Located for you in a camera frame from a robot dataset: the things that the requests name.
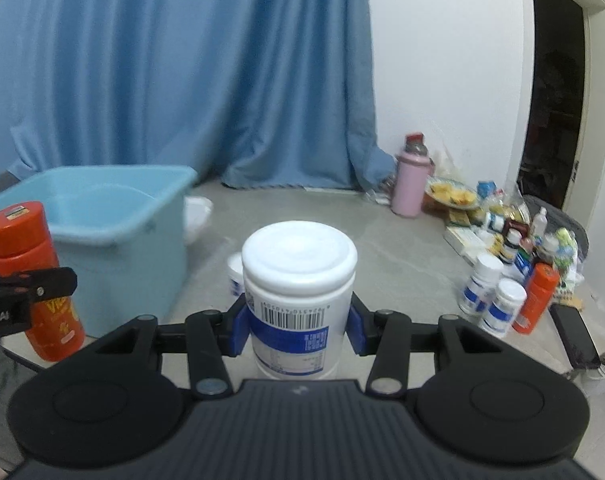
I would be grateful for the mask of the white pill bottle right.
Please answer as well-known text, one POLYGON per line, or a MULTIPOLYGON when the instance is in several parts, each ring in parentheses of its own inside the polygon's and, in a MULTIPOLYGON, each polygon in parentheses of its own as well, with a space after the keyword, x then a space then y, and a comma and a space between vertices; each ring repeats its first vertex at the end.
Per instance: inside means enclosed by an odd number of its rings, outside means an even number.
POLYGON ((527 292, 521 284, 511 278, 501 278, 493 300, 481 315, 479 327, 497 338, 503 338, 525 304, 526 298, 527 292))

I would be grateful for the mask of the light blue plastic bin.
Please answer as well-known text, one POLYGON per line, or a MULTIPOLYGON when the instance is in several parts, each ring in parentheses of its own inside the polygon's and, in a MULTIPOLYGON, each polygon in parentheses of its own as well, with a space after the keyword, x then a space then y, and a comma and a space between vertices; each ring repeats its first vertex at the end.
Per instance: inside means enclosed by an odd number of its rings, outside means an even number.
POLYGON ((0 193, 0 210, 41 203, 60 264, 78 276, 72 296, 91 337, 141 314, 167 318, 188 274, 187 166, 60 167, 0 193))

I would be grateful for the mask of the white pill bottle left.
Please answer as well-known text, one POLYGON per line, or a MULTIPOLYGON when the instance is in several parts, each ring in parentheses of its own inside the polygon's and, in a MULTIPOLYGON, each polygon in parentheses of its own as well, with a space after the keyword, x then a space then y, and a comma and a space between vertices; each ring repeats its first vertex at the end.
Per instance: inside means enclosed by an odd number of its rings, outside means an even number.
POLYGON ((489 252, 480 254, 467 284, 463 287, 458 301, 459 308, 468 315, 481 314, 493 299, 503 269, 503 263, 498 257, 489 252))

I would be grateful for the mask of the blue curtain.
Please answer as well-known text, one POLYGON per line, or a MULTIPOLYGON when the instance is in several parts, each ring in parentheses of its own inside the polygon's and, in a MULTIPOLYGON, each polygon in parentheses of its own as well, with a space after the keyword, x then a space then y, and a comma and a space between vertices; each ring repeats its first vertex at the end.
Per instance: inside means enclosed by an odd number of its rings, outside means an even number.
POLYGON ((0 174, 377 188, 369 0, 0 0, 0 174))

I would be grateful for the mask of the pink thermos bottle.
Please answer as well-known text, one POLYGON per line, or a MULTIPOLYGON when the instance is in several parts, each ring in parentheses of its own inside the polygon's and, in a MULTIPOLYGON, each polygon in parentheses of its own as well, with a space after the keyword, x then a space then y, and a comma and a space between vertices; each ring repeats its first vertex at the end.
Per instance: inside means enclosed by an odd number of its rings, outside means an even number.
POLYGON ((424 134, 407 134, 405 147, 397 157, 397 176, 391 195, 391 211, 394 214, 403 218, 415 218, 420 214, 425 185, 432 169, 424 134))

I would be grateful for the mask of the white jar blue label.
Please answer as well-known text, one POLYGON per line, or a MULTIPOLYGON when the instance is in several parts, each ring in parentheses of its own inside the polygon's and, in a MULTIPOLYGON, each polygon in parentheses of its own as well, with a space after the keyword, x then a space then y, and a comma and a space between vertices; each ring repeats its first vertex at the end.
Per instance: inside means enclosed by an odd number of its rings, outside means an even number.
POLYGON ((242 255, 239 252, 234 252, 234 254, 226 260, 226 268, 228 269, 231 295, 237 298, 244 292, 242 255))

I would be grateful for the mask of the black smartphone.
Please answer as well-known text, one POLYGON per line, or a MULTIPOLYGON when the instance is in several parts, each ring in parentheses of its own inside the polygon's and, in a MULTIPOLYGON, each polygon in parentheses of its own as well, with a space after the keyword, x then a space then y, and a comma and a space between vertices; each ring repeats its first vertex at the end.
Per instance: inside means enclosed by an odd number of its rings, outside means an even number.
POLYGON ((580 312, 563 304, 551 304, 549 312, 572 368, 599 368, 600 356, 580 312))

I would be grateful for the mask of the orange vitamin bottle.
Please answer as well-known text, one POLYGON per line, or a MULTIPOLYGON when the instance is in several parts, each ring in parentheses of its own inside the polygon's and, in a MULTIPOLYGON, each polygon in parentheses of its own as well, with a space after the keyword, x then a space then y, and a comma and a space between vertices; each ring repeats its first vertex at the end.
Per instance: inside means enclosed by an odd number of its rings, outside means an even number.
POLYGON ((71 356, 86 337, 71 300, 77 285, 58 262, 41 203, 0 210, 0 338, 24 333, 48 362, 71 356))

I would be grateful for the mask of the plate of yellow food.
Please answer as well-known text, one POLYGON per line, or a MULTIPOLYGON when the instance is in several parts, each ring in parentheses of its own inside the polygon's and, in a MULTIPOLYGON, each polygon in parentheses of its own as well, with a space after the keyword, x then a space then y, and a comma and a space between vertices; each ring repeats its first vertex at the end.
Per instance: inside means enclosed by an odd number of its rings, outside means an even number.
POLYGON ((462 182, 429 177, 425 193, 436 203, 460 210, 472 210, 478 207, 477 193, 462 182))

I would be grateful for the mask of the orange bottle at edge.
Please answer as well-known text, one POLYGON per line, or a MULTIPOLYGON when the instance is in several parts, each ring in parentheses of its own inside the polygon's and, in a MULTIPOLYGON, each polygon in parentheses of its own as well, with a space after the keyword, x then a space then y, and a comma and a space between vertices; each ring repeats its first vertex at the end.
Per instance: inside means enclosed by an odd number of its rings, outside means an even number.
POLYGON ((560 273, 548 263, 537 263, 526 286, 527 298, 517 313, 512 324, 520 334, 530 334, 549 306, 557 285, 560 273))

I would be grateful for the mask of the white pill bottle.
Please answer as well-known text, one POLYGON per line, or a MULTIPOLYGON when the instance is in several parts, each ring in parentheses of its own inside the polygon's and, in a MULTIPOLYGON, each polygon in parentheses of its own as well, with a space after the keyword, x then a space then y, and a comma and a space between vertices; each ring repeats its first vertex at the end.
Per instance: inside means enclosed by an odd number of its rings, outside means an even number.
POLYGON ((501 278, 493 300, 481 315, 479 327, 497 338, 503 338, 525 304, 526 298, 527 292, 521 284, 511 278, 501 278))
POLYGON ((489 252, 480 254, 467 284, 463 287, 458 301, 459 308, 468 315, 481 314, 493 299, 503 269, 503 263, 498 257, 489 252))

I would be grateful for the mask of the white medicine box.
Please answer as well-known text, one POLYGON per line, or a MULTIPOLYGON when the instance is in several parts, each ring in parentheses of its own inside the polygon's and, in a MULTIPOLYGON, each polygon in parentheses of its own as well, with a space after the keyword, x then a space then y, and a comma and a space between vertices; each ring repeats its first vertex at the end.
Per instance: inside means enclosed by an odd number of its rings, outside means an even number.
POLYGON ((444 239, 458 256, 470 264, 474 264, 480 254, 489 252, 493 246, 491 234, 478 236, 472 229, 462 226, 448 226, 444 232, 444 239))

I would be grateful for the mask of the white bottle blue band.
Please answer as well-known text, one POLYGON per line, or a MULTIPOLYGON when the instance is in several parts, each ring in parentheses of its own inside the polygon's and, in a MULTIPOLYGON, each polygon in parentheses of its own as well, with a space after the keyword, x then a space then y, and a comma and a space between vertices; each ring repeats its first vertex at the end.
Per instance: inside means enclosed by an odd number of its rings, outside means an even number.
POLYGON ((271 379, 329 379, 339 365, 358 252, 327 224, 290 220, 252 233, 240 253, 252 352, 271 379))

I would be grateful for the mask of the white bin lid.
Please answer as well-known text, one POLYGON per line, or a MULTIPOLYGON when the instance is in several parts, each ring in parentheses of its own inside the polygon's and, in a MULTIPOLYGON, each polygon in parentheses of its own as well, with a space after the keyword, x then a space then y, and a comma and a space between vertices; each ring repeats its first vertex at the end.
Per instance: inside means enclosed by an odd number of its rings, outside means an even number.
POLYGON ((203 196, 188 196, 183 204, 183 239, 186 246, 193 245, 206 229, 214 204, 203 196))

